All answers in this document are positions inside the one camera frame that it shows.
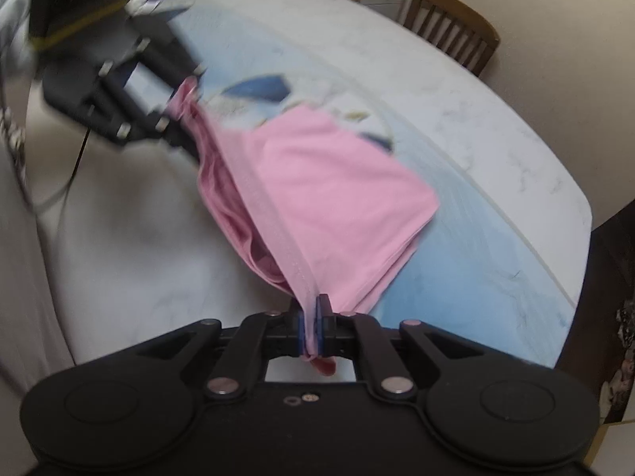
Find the wooden chair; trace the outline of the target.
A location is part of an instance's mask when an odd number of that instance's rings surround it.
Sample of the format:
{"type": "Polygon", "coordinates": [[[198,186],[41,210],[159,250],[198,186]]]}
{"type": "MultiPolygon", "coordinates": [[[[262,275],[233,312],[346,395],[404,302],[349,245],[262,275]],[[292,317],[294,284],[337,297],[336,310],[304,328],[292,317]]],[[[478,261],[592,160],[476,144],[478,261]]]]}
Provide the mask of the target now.
{"type": "Polygon", "coordinates": [[[411,0],[404,26],[477,77],[500,45],[495,27],[460,0],[411,0]]]}

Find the pink Mickey t-shirt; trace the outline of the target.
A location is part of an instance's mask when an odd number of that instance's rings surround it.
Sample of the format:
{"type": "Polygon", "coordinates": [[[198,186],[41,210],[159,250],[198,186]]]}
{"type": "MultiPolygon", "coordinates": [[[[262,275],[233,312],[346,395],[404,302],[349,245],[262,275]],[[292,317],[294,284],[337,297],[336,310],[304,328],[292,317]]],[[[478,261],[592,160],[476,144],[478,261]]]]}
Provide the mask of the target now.
{"type": "Polygon", "coordinates": [[[316,345],[316,298],[366,314],[417,249],[437,212],[433,188],[313,107],[251,130],[219,124],[198,100],[168,109],[195,139],[198,190],[244,263],[304,312],[304,359],[336,370],[316,345]]]}

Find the grey jacket right sleeve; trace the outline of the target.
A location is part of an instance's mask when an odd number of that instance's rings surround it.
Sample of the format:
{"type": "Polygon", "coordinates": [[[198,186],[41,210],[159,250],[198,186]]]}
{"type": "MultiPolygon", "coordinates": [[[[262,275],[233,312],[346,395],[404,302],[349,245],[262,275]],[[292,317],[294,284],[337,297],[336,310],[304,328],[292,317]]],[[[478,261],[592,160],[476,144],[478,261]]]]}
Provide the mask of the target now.
{"type": "Polygon", "coordinates": [[[31,0],[1,0],[1,473],[35,465],[19,424],[21,399],[71,367],[55,314],[35,212],[27,203],[26,111],[35,60],[31,0]]]}

